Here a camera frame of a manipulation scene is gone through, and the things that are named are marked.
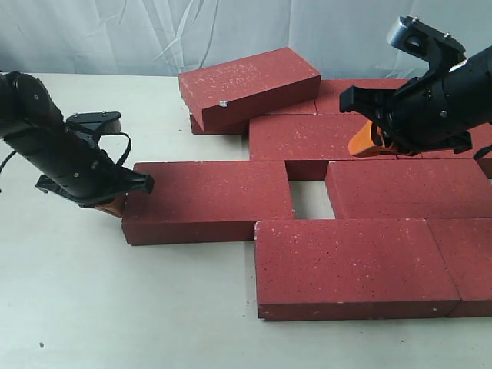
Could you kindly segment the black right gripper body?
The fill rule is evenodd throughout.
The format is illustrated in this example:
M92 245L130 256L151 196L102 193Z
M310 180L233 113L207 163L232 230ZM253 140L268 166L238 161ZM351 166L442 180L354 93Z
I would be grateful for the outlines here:
M397 155L468 151L473 147L470 130L491 121L491 50L445 75L412 78L398 89L352 85L341 93L339 109L378 125Z

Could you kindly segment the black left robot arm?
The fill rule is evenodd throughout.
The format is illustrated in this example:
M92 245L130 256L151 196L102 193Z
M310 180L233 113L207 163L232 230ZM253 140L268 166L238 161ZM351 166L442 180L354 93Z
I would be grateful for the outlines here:
M1 139L42 174L36 188L81 208L122 215L133 191L152 192L149 174L125 168L131 146L117 161L99 147L103 136L125 136L118 111L64 118L39 78L17 71L1 76Z

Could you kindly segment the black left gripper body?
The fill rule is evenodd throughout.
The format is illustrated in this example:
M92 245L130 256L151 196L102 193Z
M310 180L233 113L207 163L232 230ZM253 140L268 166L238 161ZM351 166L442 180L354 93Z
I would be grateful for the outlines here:
M123 166L131 140L121 157L112 161L89 137L98 139L100 135L87 128L63 125L55 130L29 128L6 135L4 142L43 174L37 189L53 192L82 208L108 204L133 191L152 192L152 176Z

